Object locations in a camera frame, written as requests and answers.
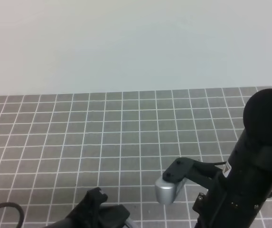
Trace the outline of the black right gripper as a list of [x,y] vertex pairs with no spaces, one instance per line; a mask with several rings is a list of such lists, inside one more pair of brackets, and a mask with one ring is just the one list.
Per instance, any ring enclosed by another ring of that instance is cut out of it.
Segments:
[[242,133],[215,184],[193,210],[197,228],[248,228],[272,197],[272,144]]

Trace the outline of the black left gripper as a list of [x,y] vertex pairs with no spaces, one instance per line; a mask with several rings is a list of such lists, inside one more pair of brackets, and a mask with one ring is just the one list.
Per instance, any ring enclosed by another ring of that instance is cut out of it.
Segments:
[[87,191],[79,204],[62,220],[48,228],[122,228],[130,217],[123,205],[104,206],[107,194],[99,187]]

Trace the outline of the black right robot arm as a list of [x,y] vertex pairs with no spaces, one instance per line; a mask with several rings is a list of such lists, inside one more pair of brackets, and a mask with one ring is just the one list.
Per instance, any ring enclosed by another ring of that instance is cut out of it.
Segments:
[[194,203],[198,228],[247,228],[272,197],[272,88],[248,100],[243,123],[224,168]]

